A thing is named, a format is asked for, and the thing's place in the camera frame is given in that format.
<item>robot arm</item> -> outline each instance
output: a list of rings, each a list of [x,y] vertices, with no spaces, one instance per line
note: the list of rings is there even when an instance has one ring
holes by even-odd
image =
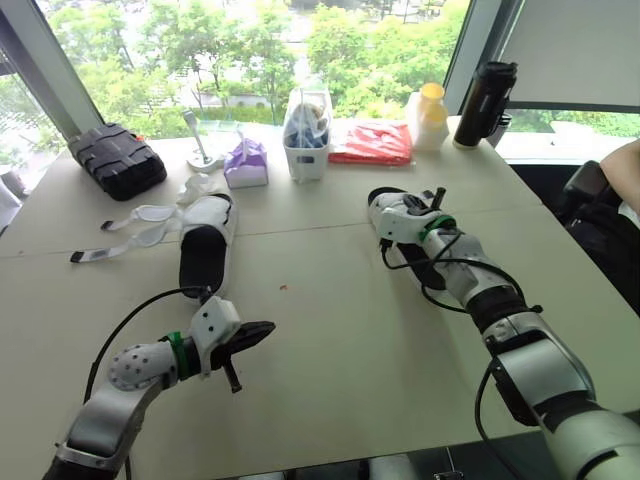
[[[275,326],[271,322],[241,324],[233,304],[211,297],[193,316],[188,336],[178,332],[116,355],[108,379],[84,404],[60,445],[45,480],[114,479],[149,404],[178,381],[224,368],[232,392],[242,387],[231,355],[252,347]]]
[[[478,239],[440,211],[443,195],[429,207],[424,194],[386,190],[370,198],[383,248],[389,241],[411,242],[422,245],[429,259],[441,259],[433,267],[480,331],[505,404],[518,422],[540,426],[565,478],[640,478],[640,428],[595,402],[584,365],[511,282],[479,264],[456,261],[495,266]]]

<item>black cable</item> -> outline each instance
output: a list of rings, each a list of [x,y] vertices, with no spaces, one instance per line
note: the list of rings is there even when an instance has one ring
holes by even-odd
[[[435,298],[433,298],[427,291],[427,287],[425,287],[424,284],[420,286],[420,291],[422,292],[422,295],[424,296],[424,298],[429,300],[436,307],[444,308],[445,310],[451,310],[452,312],[467,313],[467,311],[464,308],[454,307],[453,305],[447,305],[446,303],[442,303],[436,300]]]
[[[84,390],[84,399],[82,403],[87,403],[87,401],[91,398],[91,390],[93,390],[93,384],[96,380],[96,375],[98,374],[98,368],[100,368],[100,363],[102,362],[102,359],[107,353],[109,346],[111,345],[113,340],[115,340],[116,336],[118,336],[118,333],[120,333],[120,331],[133,319],[133,317],[135,317],[138,313],[140,313],[141,310],[148,307],[152,303],[160,300],[161,298],[168,297],[170,295],[175,295],[176,293],[190,292],[193,290],[205,292],[207,290],[207,287],[181,287],[181,288],[174,288],[172,290],[167,290],[166,292],[159,293],[158,295],[151,297],[149,300],[142,302],[140,305],[134,308],[131,311],[131,313],[129,313],[129,315],[127,315],[124,318],[124,320],[122,320],[118,324],[118,326],[113,330],[113,332],[111,332],[111,335],[109,335],[107,340],[104,342],[104,344],[102,345],[102,348],[100,348],[100,351],[98,352],[98,356],[91,364],[91,368],[89,369],[89,377],[87,378],[87,386]],[[131,460],[129,459],[128,455],[127,455],[127,458],[125,458],[124,460],[124,475],[127,480],[131,480],[133,478],[131,476]]]
[[[446,253],[446,251],[449,250],[453,246],[453,244],[458,241],[458,239],[461,236],[462,236],[462,232],[456,233],[456,235],[453,238],[453,240],[451,240],[449,243],[447,243],[444,246],[444,248],[442,250],[440,250],[438,252],[438,254],[433,258],[423,258],[423,259],[420,259],[420,260],[416,260],[415,262],[401,263],[400,265],[391,265],[389,263],[389,260],[387,259],[387,248],[385,246],[383,246],[382,249],[381,249],[382,261],[384,262],[385,266],[389,270],[400,270],[401,268],[413,267],[415,265],[434,263],[437,259],[441,258],[442,255],[444,255]]]
[[[489,272],[492,272],[492,273],[495,273],[496,275],[501,276],[504,280],[506,280],[507,282],[511,283],[513,285],[513,288],[516,290],[516,293],[518,294],[518,296],[520,298],[522,298],[522,301],[526,305],[526,301],[525,301],[525,298],[524,298],[524,292],[522,291],[522,288],[520,287],[520,284],[516,281],[515,278],[513,278],[507,272],[502,270],[500,267],[496,267],[495,265],[491,265],[490,263],[482,262],[480,260],[472,260],[470,258],[439,258],[440,256],[442,256],[442,254],[444,254],[444,252],[448,248],[450,248],[460,238],[461,234],[462,234],[462,232],[459,232],[456,235],[456,237],[451,242],[449,242],[447,245],[445,245],[444,248],[442,250],[440,250],[440,252],[438,252],[438,255],[436,255],[433,259],[424,258],[424,259],[421,259],[421,260],[416,260],[415,262],[402,263],[400,265],[391,265],[391,264],[389,264],[389,261],[387,259],[387,249],[383,247],[382,250],[381,250],[381,252],[382,252],[382,261],[384,262],[386,267],[389,268],[390,270],[399,270],[401,268],[413,267],[414,265],[435,264],[435,263],[465,263],[465,264],[471,265],[473,267],[482,268],[484,270],[487,270]]]
[[[473,416],[476,421],[476,428],[478,429],[478,433],[482,438],[482,441],[489,449],[489,451],[493,454],[494,457],[502,464],[504,468],[506,468],[513,478],[517,480],[525,480],[522,474],[518,471],[518,469],[504,456],[500,453],[500,450],[496,448],[493,442],[487,436],[487,432],[484,431],[484,427],[482,426],[482,418],[480,417],[480,407],[482,406],[482,396],[484,395],[484,389],[487,386],[487,382],[489,381],[489,377],[491,376],[491,363],[487,365],[487,369],[482,376],[482,380],[480,380],[480,385],[478,386],[478,391],[476,393],[476,401],[473,410]]]

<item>black case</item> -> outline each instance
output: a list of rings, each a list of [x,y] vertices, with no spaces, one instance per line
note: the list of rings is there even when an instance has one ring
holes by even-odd
[[[69,140],[71,155],[114,200],[129,200],[167,177],[160,157],[117,123]]]

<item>red bag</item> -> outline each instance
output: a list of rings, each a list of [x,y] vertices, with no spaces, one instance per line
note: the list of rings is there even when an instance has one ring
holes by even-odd
[[[406,123],[361,121],[352,124],[342,139],[336,133],[338,129],[334,127],[331,132],[332,163],[407,165],[411,160],[411,135]]]

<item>glass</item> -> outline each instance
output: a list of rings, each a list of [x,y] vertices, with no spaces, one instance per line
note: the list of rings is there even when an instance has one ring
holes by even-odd
[[[513,117],[496,147],[508,159],[582,163],[602,160],[640,137],[640,115],[571,110],[507,110]]]
[[[640,137],[640,115],[635,113],[572,110],[507,110],[507,113],[513,117],[510,132],[554,133],[558,124],[552,122],[571,122],[591,128],[600,135]]]
[[[107,121],[150,138],[201,120],[281,125],[317,75],[338,116],[403,118],[444,80],[469,0],[38,0]]]
[[[4,188],[24,200],[65,142],[2,51],[0,99],[0,178]]]

